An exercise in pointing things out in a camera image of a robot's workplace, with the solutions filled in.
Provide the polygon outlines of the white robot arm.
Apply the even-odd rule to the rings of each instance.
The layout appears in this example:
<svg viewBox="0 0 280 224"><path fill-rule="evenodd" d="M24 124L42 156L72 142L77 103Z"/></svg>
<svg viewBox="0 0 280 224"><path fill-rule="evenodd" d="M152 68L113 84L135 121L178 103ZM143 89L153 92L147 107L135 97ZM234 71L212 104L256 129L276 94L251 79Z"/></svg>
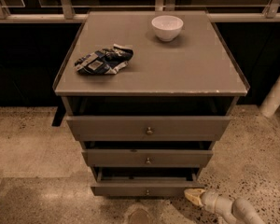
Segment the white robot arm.
<svg viewBox="0 0 280 224"><path fill-rule="evenodd" d="M214 190L205 189L185 189L184 195L194 205L222 216L228 224L265 224L246 199L237 198L232 201Z"/></svg>

